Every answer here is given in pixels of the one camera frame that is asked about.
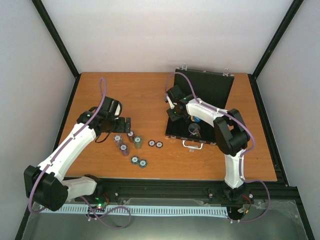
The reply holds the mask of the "clear round dealer button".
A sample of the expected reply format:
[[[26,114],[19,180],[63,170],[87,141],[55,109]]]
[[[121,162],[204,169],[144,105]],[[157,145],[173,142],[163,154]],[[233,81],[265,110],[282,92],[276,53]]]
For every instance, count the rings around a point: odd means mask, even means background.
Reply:
[[[200,133],[200,130],[201,130],[201,128],[197,123],[191,123],[188,126],[188,131],[189,131],[191,136],[198,135]]]

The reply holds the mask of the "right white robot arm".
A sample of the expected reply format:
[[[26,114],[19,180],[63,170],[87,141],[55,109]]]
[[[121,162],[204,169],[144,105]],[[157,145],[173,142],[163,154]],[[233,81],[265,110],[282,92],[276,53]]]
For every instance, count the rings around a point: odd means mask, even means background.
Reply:
[[[215,144],[224,154],[224,182],[237,189],[245,182],[244,155],[251,135],[236,109],[225,110],[210,105],[194,94],[186,95],[175,85],[164,94],[169,103],[167,113],[172,121],[183,117],[196,117],[214,129]]]

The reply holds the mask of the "triangular all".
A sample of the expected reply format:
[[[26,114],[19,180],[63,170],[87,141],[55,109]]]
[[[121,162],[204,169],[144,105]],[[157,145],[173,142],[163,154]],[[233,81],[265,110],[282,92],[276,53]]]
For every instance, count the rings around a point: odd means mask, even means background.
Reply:
[[[200,127],[192,127],[189,129],[189,132],[191,137],[198,137],[198,138],[201,137]]]

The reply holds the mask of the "blue round blind button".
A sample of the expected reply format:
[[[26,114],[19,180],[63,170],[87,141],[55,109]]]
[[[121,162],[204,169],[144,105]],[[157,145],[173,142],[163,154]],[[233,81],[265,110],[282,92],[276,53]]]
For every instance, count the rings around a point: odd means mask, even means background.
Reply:
[[[190,119],[193,121],[193,122],[200,122],[201,119],[196,117],[196,116],[191,116]]]

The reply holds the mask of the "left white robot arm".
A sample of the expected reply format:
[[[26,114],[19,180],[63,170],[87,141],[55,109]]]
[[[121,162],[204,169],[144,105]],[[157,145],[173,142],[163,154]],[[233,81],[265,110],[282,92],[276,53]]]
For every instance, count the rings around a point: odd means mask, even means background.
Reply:
[[[26,196],[53,212],[66,201],[88,196],[99,201],[107,192],[102,180],[91,174],[66,180],[65,175],[80,153],[102,133],[129,133],[131,118],[107,117],[85,111],[66,139],[38,166],[28,166],[24,173]]]

